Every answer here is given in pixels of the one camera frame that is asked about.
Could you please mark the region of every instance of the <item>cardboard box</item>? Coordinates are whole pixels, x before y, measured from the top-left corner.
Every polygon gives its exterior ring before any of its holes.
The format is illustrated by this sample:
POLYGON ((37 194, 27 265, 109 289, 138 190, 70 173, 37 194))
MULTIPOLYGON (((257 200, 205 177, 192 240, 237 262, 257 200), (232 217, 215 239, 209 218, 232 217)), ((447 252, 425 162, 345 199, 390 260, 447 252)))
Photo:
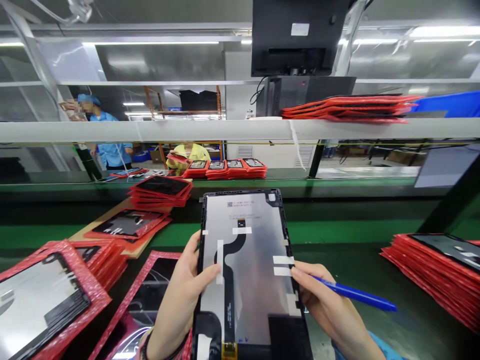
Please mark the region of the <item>cardboard box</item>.
POLYGON ((160 150, 150 150, 150 157, 151 157, 151 161, 154 163, 154 164, 163 164, 164 161, 162 160, 162 153, 160 152, 162 149, 160 150))

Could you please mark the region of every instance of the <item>finger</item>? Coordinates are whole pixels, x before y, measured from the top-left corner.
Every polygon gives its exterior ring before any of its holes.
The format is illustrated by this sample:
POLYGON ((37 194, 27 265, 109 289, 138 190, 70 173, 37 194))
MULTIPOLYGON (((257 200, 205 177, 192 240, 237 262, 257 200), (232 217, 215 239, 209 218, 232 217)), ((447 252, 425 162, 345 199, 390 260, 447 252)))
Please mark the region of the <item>finger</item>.
POLYGON ((318 278, 336 283, 332 274, 322 264, 309 264, 307 262, 295 261, 295 267, 306 274, 314 275, 318 278))
POLYGON ((200 293, 210 284, 215 277, 220 273, 221 266, 219 264, 213 264, 212 266, 203 269, 192 281, 192 290, 195 296, 200 293))
POLYGON ((198 230, 192 236, 190 236, 190 240, 188 240, 185 249, 183 250, 184 254, 193 254, 195 252, 200 241, 200 231, 201 230, 198 230))
POLYGON ((333 306, 336 302, 341 300, 341 297, 333 290, 330 290, 326 285, 296 267, 292 267, 291 276, 304 289, 315 295, 322 303, 333 306))
POLYGON ((197 265, 199 263, 199 251, 200 250, 195 251, 193 256, 190 257, 190 271, 192 273, 197 269, 197 265))

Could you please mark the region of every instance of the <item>fluorescent light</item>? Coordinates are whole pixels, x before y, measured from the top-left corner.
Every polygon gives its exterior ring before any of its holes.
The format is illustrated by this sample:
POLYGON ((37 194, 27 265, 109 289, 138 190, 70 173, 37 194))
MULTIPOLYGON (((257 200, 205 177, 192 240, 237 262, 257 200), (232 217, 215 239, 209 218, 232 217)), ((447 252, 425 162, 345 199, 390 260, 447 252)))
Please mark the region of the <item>fluorescent light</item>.
POLYGON ((142 112, 142 111, 132 111, 132 112, 125 112, 125 115, 127 116, 146 116, 146 117, 151 117, 152 116, 152 113, 151 112, 142 112))
MULTIPOLYGON (((395 44, 399 39, 356 39, 353 41, 353 45, 380 45, 380 44, 395 44)), ((338 45, 346 45, 348 41, 346 39, 341 39, 338 42, 338 45)))
POLYGON ((417 39, 413 40, 414 43, 456 43, 456 42, 475 42, 476 39, 417 39))
POLYGON ((480 36, 480 26, 419 26, 409 34, 411 38, 444 38, 480 36))
POLYGON ((0 47, 22 47, 24 46, 23 42, 2 42, 0 43, 0 47))
POLYGON ((124 106, 144 106, 144 102, 124 102, 124 106))
POLYGON ((218 41, 138 41, 138 42, 83 42, 84 46, 91 45, 207 45, 218 44, 218 41))

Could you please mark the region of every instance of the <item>sticker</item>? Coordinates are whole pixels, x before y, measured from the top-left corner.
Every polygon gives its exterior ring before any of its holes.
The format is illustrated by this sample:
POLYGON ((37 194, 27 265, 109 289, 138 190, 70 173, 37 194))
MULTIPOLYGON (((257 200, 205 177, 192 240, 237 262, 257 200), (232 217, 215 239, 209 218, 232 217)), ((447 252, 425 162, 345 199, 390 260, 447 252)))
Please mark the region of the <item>sticker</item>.
POLYGON ((280 265, 294 265, 295 259, 293 256, 274 256, 273 263, 280 265))
POLYGON ((469 262, 472 265, 475 265, 477 268, 480 268, 480 265, 478 265, 475 261, 472 261, 470 259, 463 259, 463 260, 466 261, 466 262, 469 262))
POLYGON ((307 36, 309 34, 309 23, 293 23, 291 24, 291 36, 307 36))
POLYGON ((467 258, 473 258, 473 257, 477 257, 478 255, 473 253, 473 252, 461 252, 460 254, 462 254, 463 256, 467 257, 467 258))
POLYGON ((275 276, 292 276, 292 271, 290 270, 289 267, 273 267, 273 273, 275 276))
POLYGON ((297 307, 295 294, 286 294, 286 303, 288 305, 288 314, 290 316, 301 317, 302 312, 297 307))
POLYGON ((216 284, 223 285, 224 284, 224 241, 217 240, 216 241, 216 262, 220 264, 220 272, 216 276, 216 284))
POLYGON ((251 227, 234 227, 232 229, 232 234, 233 235, 239 235, 239 234, 251 234, 252 233, 252 228, 251 227))
POLYGON ((198 345, 196 347, 197 359, 208 359, 210 356, 210 343, 212 338, 205 334, 198 334, 198 345))

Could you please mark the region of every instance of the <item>black ribbon cable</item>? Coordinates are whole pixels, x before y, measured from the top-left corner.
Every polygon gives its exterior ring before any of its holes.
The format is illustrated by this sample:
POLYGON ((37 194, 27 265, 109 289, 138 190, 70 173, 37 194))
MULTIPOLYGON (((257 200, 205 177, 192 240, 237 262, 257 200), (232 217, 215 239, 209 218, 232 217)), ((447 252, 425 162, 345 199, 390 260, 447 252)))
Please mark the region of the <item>black ribbon cable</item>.
MULTIPOLYGON (((245 228, 245 219, 238 219, 238 227, 245 228)), ((238 234, 235 241, 223 246, 223 277, 225 279, 225 311, 224 311, 224 342, 234 344, 235 341, 235 292, 234 271, 225 263, 228 254, 235 254, 244 246, 247 234, 238 234)), ((217 263, 217 253, 213 262, 217 263)))

